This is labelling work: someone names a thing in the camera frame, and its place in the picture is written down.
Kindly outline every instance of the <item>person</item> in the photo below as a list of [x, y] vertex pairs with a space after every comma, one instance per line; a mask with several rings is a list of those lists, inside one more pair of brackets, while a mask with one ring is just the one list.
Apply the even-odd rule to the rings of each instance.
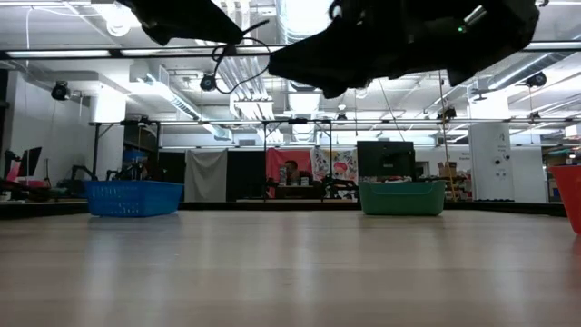
[[284, 166], [287, 168], [287, 185], [297, 184], [300, 185], [300, 179], [302, 177], [309, 178], [309, 185], [312, 184], [312, 174], [305, 171], [299, 170], [299, 165], [294, 160], [289, 160], [284, 163]]

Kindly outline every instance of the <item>red curtain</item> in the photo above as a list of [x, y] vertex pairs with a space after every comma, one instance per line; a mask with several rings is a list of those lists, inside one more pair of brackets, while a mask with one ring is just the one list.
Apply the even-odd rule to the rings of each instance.
[[279, 169], [289, 160], [297, 162], [300, 171], [312, 173], [309, 150], [281, 151], [277, 149], [268, 149], [266, 151], [267, 178], [272, 178], [275, 182], [278, 182], [280, 180]]

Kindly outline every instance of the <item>green basket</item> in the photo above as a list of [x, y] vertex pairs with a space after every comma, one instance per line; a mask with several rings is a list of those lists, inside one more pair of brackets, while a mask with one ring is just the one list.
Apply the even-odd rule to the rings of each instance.
[[446, 182], [359, 183], [365, 214], [439, 215], [444, 210]]

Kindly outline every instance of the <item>wooden floor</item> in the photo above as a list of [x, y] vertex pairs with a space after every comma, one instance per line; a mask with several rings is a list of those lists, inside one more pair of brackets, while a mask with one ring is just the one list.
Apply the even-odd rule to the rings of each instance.
[[581, 326], [566, 219], [183, 212], [0, 222], [0, 326]]

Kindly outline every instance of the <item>computer monitor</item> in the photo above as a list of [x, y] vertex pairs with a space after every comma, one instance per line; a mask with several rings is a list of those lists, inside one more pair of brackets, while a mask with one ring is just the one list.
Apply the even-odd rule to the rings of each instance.
[[40, 153], [43, 150], [42, 147], [36, 147], [34, 149], [26, 150], [20, 161], [20, 169], [18, 170], [18, 177], [31, 177], [34, 176], [34, 171], [38, 165], [38, 159], [40, 158]]
[[416, 181], [413, 142], [357, 142], [359, 177], [409, 176]]

